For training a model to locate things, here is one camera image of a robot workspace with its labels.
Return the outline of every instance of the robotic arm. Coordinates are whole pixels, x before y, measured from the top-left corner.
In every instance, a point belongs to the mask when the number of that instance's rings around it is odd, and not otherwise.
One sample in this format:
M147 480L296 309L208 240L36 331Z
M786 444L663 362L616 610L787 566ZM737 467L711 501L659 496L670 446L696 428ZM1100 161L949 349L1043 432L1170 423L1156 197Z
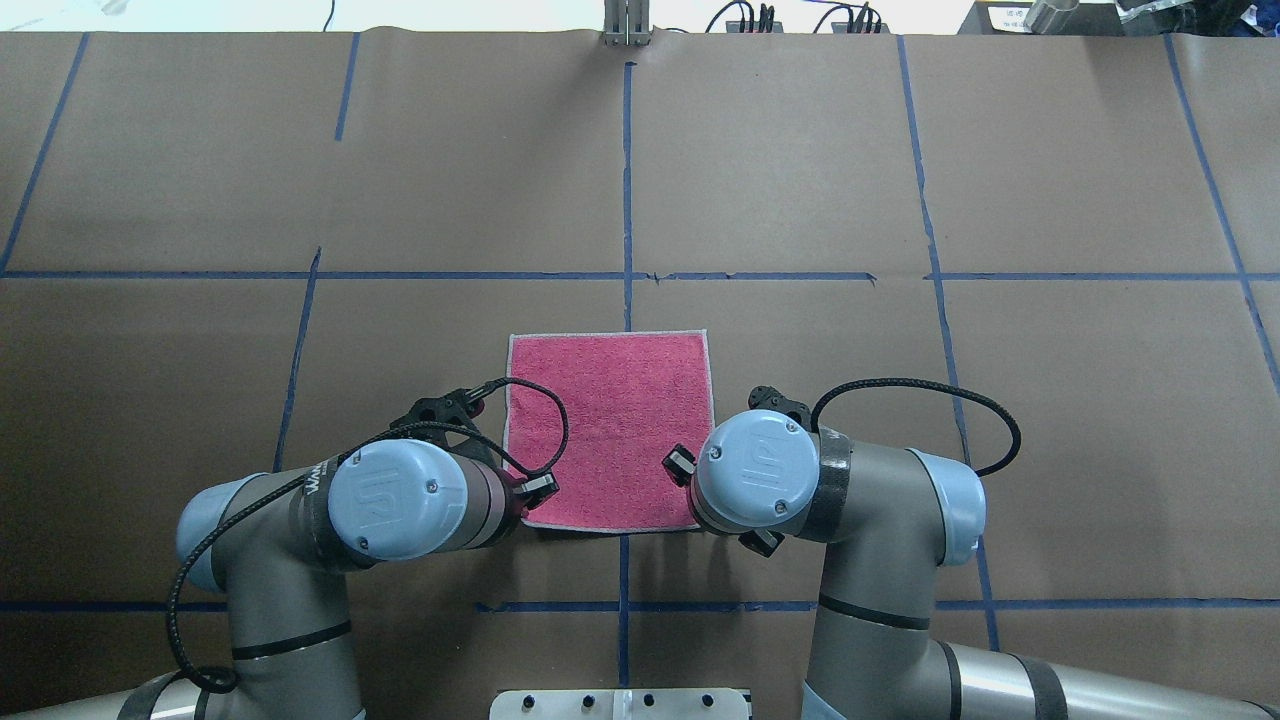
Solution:
M817 423L809 433L809 410L773 388L756 388L750 406L696 457L677 446L663 465L710 532L764 556L785 536L827 544L803 720L1280 719L1274 707L932 641L937 568L968 562L986 527L978 474Z
M558 487L526 470L471 419L503 378L420 400L392 429L311 468L202 491L178 523L186 559L169 598L182 671L116 693L12 716L22 720L364 720L346 574L383 561L490 546ZM448 445L445 433L468 439ZM525 475L503 470L490 451ZM225 593L234 670L196 669L178 634L182 580Z

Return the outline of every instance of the blue tape line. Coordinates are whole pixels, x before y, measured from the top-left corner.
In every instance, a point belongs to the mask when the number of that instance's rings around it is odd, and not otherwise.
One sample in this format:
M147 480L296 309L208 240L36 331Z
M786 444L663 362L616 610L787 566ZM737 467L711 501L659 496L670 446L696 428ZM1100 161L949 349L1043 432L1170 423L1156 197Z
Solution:
M182 612L227 612L225 602L182 602ZM163 602L35 601L0 602L0 612L164 612Z
M305 272L271 270L14 270L10 281L301 281Z
M347 104L351 102L351 81L356 77L356 55L360 51L360 33L351 35L351 55L347 58L347 82L342 86L342 105L338 106L338 127L333 131L333 138L342 142L342 133L347 129Z
M76 49L76 58L72 60L72 68L67 72L67 81L63 82L63 94L58 97L58 105L54 106L54 117L49 119L49 128L45 129L45 141L40 143L40 151L36 154L36 164L31 168L31 177L27 178L27 190L22 192L22 201L18 204L18 214L13 218L13 227L9 228L9 241L5 242L4 254L0 254L0 275L5 273L9 266L9 259L13 256L13 249L18 245L18 233L22 232L22 220L27 217L27 208L31 205L31 196L36 192L36 183L40 181L40 170L45 167L45 158L49 156L49 147L54 143L54 132L58 131L58 122L63 118L63 110L67 108L67 99L72 94L72 85L76 83L76 74L79 72L81 60L84 59L84 49L88 47L88 33L81 33L81 44Z
M933 218L929 215L929 204L924 196L924 159L920 151L920 129L915 118L915 99L911 94L911 69L906 58L906 38L897 36L897 60L902 70L902 96L906 100L906 123L911 132L911 155L915 159L915 183L920 195L920 217L924 220L924 234L929 238L929 268L933 270L933 295L938 306L938 325L942 328L942 351L947 363L947 380L960 384L960 373L956 370L955 350L951 342L951 323L947 322L947 301L942 287L942 261L938 258L938 243L933 232ZM964 452L964 461L972 465L969 456L969 430L965 425L964 406L959 397L951 398L951 411L955 414L956 429L960 432L960 447ZM993 651L1000 651L1000 628L996 624L996 607L992 605L995 596L991 589L991 574L987 570L987 548L983 539L978 538L978 583L982 587L982 600L986 603L987 618L987 644Z
M618 538L618 687L631 687L631 537Z
M5 279L61 281L305 281L305 270L13 270ZM520 270L320 270L323 281L621 281L620 272L520 272ZM870 273L632 273L636 279L666 281L865 281ZM941 273L945 282L956 281L1135 281L1135 282L1235 282L1235 273ZM1248 273L1252 282L1280 282L1280 273ZM933 281L929 273L923 279Z
M863 281L876 282L870 273L668 273L652 279L663 281Z
M1249 278L1244 272L1244 260L1240 258L1240 249L1235 242L1231 223L1226 218L1226 208L1222 206L1222 195L1217 190L1217 181L1213 179L1213 170L1208 167L1208 155L1204 154L1204 143L1201 142L1199 128L1196 126L1196 115L1192 113L1192 104L1187 99L1187 87L1183 85L1183 73L1178 65L1178 50L1174 47L1171 35L1165 36L1165 53L1169 55L1169 69L1174 76L1174 87L1178 88L1178 100L1183 104L1183 114L1187 117L1187 128L1192 133L1192 145L1196 146L1196 156L1199 159L1201 170L1204 173L1210 199L1213 200L1213 211L1217 213L1217 222L1222 227L1222 237L1226 238L1226 247L1231 252L1231 263L1235 265L1240 290L1244 292L1244 304L1249 307L1249 318L1253 319L1253 332L1257 333L1258 342L1262 343L1262 356L1266 360L1267 370L1271 373L1271 384L1276 395L1280 395L1280 365L1276 364L1271 338L1267 337L1267 328L1262 324L1258 304L1253 299L1253 288L1249 286Z
M14 270L5 279L108 281L303 281L301 270ZM620 281L622 273L534 273L485 270L321 270L323 281Z
M627 61L622 68L622 324L631 332L632 284L635 264L632 260L634 225L631 219L631 70L635 63Z
M1235 282L1235 273L938 273L927 281Z
M476 612L499 615L503 612L617 612L617 602L503 602L490 607L475 603Z
M289 421L293 419L293 396L298 388L298 369L302 366L302 345L307 340L307 325L311 323L311 301L316 295L316 272L320 269L320 249L311 259L311 273L307 278L307 292L302 299L302 318L298 320L298 340L293 346L293 364L289 366L289 387L284 392L284 411L280 414L280 436L275 439L275 460L271 469L283 470L284 441L289 434Z
M623 273L536 273L536 272L485 272L485 270L328 270L320 273L325 281L621 281Z
M746 602L632 602L634 612L810 612L817 602L806 600L776 600Z

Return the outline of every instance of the gray clamp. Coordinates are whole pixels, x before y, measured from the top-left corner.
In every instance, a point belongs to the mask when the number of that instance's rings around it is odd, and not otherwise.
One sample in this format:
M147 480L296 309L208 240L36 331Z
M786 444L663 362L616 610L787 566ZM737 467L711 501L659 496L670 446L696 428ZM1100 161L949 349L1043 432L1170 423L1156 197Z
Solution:
M604 0L605 45L649 45L649 0Z

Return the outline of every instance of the cable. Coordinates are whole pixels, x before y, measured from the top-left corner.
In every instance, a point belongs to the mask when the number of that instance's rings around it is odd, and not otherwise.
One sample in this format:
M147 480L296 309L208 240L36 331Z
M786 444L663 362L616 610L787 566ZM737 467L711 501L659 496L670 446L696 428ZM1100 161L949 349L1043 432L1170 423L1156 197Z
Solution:
M833 0L805 0L805 1L818 3L820 5L832 5L832 8L822 15L822 19L818 20L818 24L814 26L813 35L820 32L822 23L827 22L827 18L829 18L832 13L837 10L845 10L846 13L849 13L849 22L845 23L846 33L852 33L852 32L861 33L864 32L864 28L867 33L878 32L878 29L873 31L873 28L878 28L879 26L883 24L883 18L881 18L881 14L876 8L872 8L870 3L863 3L858 5L851 3L835 3ZM858 10L856 19L854 17L854 10Z
M559 419L561 419L559 447L556 448L556 452L547 462L544 462L535 470L526 469L518 460L512 457L511 454L508 454L500 445L489 439L488 437L485 437L484 433L479 430L472 430L471 428L465 428L462 425L453 425L449 423L436 423L434 420L410 423L407 425L401 425L398 428L392 428L389 430L378 433L376 436L356 445L355 447L343 452L342 455L338 455L335 457L335 464L342 465L343 461L355 455L356 451L358 451L361 447L365 447L366 445L381 439L390 439L394 437L412 436L413 430L430 428L430 429L447 430L461 436L467 436L472 439L479 441L489 450L497 452L499 457L506 460L512 468L515 468L517 471L520 471L529 479L545 475L548 471L550 471L550 469L556 465L556 462L559 461L559 459L564 455L564 450L568 447L568 411L564 409L564 402L559 398L558 395L556 395L550 389L547 389L545 387L538 383L526 380L524 378L499 378L497 380L489 380L483 386L480 386L479 388L471 391L471 393L468 393L468 397L474 402L489 395L493 395L499 388L507 386L521 386L538 391L544 396L549 397L556 404L557 411L559 411ZM257 512L259 510L266 507L268 505L275 502L276 500L289 495L291 492L301 487L302 483L306 482L310 474L311 469L308 468L305 473L302 473L297 478L293 478L292 480L284 483L283 486L255 500L253 502L248 503L230 518L219 523L216 528L214 528L207 536L205 536L205 538L200 541L200 543L197 543L191 552L187 553L187 557L182 561L182 566L178 569L178 574L174 575L173 585L170 585L169 588L169 597L165 602L165 632L169 637L169 651L173 653L174 661L178 662L178 669L180 670L182 676L191 680L191 683L197 688L214 694L225 694L236 689L236 685L239 683L239 676L236 674L234 670L220 671L218 675L206 674L205 671L197 669L196 665L187 656L187 648L186 646L183 646L182 633L178 629L178 601L182 597L182 588L187 583L187 575L191 574L191 569L196 566L196 562L200 560L200 556L207 552L209 548L212 547L215 542L218 542L218 538L227 534L228 530L234 528L237 524L243 521L250 515Z
M169 600L165 602L165 632L169 634L169 650L173 652L173 659L178 661L178 669L182 671L182 676L187 678L193 685L205 692L214 694L229 693L236 689L236 684L239 682L239 678L234 671L232 671L228 678L206 675L205 673L197 670L191 662L191 659L187 657L187 648L183 647L182 634L178 632L178 598L182 594L182 585L187 582L187 574L196 566L196 561L200 560L200 556L204 555L205 551L207 551L215 542L218 542L218 538L223 537L227 530L234 528L244 518L248 518L271 502L275 502L301 487L302 483L306 482L308 473L310 470L307 473L302 473L297 478L293 478L283 486L255 500L244 506L244 509L239 512L219 523L211 533L205 536L205 539L200 541L200 544L187 553L187 559L183 560L182 568L178 569L178 574L173 579L173 587L169 588Z
M1009 452L1006 452L1005 456L997 460L995 464L988 465L982 470L978 470L979 478L1005 469L1010 462L1014 461L1014 457L1018 457L1018 451L1021 450L1023 432L1021 429L1018 428L1018 421L1014 420L1014 416L1009 413L1009 410L1001 407L998 402L987 397L986 395L979 395L977 392L973 392L972 389L948 386L945 383L936 383L933 380L920 380L915 378L870 378L865 380L854 380L851 383L845 383L831 388L829 391L827 391L826 395L818 398L818 402L813 405L813 411L809 414L809 432L813 433L818 432L818 416L822 415L822 409L826 407L828 402L831 402L832 400L835 400L841 395L845 395L846 392L852 392L855 389L864 389L869 387L913 387L918 389L942 392L946 395L952 395L955 397L969 400L972 402L977 402L978 405L982 405L983 407L998 415L1000 419L1004 420L1005 425L1009 428Z
M844 3L840 3L835 8L827 10L822 15L822 18L818 19L818 24L813 26L813 33L812 35L818 35L818 32L822 29L822 23L827 22L827 18L829 18L832 15L832 13L836 13L837 10L847 10L849 12L849 23L846 23L845 27L852 27L852 24L854 24L854 6L852 5L845 5Z
M716 20L718 20L719 17L727 13L728 9L732 8L733 5L737 5L739 10L742 12L744 15L750 14L750 20L748 20L748 18L744 17L741 24L737 26L739 32L745 32L748 26L755 24L755 8L753 8L750 3L748 3L746 0L730 0L723 8L719 9L718 13L716 13L716 15L712 17L712 22L707 23L707 29L703 32L710 32L712 28L716 27Z

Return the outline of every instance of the towel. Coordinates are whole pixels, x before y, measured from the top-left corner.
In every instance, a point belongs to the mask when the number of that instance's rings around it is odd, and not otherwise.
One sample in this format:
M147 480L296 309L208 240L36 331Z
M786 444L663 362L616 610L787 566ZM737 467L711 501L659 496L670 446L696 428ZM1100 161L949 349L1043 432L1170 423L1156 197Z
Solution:
M684 530L698 524L662 460L703 446L713 427L707 332L512 336L508 374L564 401L570 442L553 470L561 491L525 523L594 533ZM559 445L556 406L507 392L507 451L526 466Z

